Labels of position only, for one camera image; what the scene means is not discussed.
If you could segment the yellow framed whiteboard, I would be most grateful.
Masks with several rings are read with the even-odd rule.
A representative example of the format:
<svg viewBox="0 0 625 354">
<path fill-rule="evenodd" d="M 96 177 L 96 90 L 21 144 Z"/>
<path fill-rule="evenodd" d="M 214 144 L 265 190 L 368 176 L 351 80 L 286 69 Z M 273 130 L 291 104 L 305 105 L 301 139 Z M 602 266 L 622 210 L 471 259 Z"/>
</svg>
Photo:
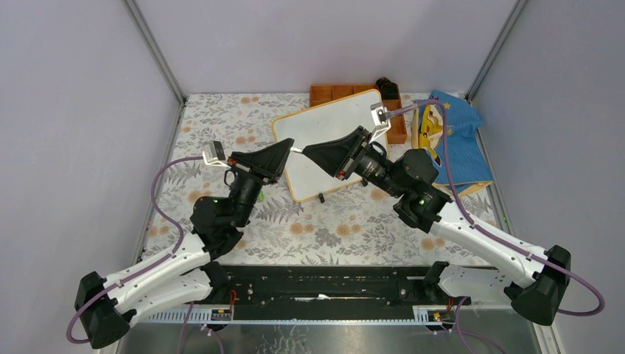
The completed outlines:
<svg viewBox="0 0 625 354">
<path fill-rule="evenodd" d="M 277 142 L 291 138 L 294 140 L 293 146 L 302 149 L 308 145 L 343 138 L 359 126 L 373 131 L 371 106 L 381 102 L 379 91 L 370 89 L 286 114 L 272 121 L 273 135 Z M 289 154 L 284 174 L 290 194 L 298 202 L 314 199 L 321 193 L 333 192 L 361 181 L 361 177 L 356 174 L 344 181 L 331 177 L 300 153 Z"/>
</svg>

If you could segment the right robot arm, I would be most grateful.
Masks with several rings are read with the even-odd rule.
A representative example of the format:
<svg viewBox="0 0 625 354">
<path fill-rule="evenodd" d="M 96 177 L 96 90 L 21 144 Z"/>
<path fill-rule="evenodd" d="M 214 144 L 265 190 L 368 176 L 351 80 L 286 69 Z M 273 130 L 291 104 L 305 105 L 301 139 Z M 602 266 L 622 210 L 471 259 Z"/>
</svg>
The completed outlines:
<svg viewBox="0 0 625 354">
<path fill-rule="evenodd" d="M 302 153 L 331 177 L 356 174 L 397 198 L 393 210 L 407 226 L 450 240 L 491 266 L 437 261 L 423 279 L 425 299 L 457 304 L 467 297 L 510 305 L 535 324 L 552 325 L 570 282 L 570 252 L 531 245 L 479 221 L 434 187 L 438 171 L 424 150 L 407 150 L 393 162 L 369 136 L 358 127 L 344 138 L 308 145 Z"/>
</svg>

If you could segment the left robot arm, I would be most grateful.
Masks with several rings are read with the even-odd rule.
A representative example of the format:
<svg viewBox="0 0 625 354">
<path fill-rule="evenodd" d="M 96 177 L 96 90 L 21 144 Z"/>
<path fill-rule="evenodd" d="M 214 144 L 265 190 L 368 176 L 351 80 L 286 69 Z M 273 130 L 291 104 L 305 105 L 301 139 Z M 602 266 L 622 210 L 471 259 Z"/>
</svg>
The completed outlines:
<svg viewBox="0 0 625 354">
<path fill-rule="evenodd" d="M 124 271 L 105 278 L 97 272 L 85 275 L 80 281 L 77 312 L 67 328 L 67 339 L 78 343 L 72 330 L 80 321 L 87 335 L 86 343 L 94 349 L 107 347 L 129 331 L 131 318 L 138 314 L 136 310 L 126 310 L 125 305 L 174 276 L 230 252 L 242 237 L 241 229 L 249 223 L 262 187 L 275 184 L 282 175 L 293 143 L 293 139 L 284 139 L 256 152 L 233 152 L 226 157 L 220 142 L 208 142 L 199 159 L 234 174 L 228 196 L 202 197 L 195 202 L 190 235 L 185 235 L 182 226 L 155 205 L 154 210 L 177 228 L 178 240 Z"/>
</svg>

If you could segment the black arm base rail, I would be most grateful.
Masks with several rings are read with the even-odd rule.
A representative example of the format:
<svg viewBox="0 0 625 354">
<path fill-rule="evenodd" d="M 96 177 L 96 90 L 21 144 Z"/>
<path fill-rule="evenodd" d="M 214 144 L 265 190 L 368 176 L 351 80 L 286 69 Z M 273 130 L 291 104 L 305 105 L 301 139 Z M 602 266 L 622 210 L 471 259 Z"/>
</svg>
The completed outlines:
<svg viewBox="0 0 625 354">
<path fill-rule="evenodd" d="M 237 321 L 412 319 L 414 306 L 458 304 L 434 287 L 427 266 L 227 265 L 226 287 L 199 305 L 223 305 Z"/>
</svg>

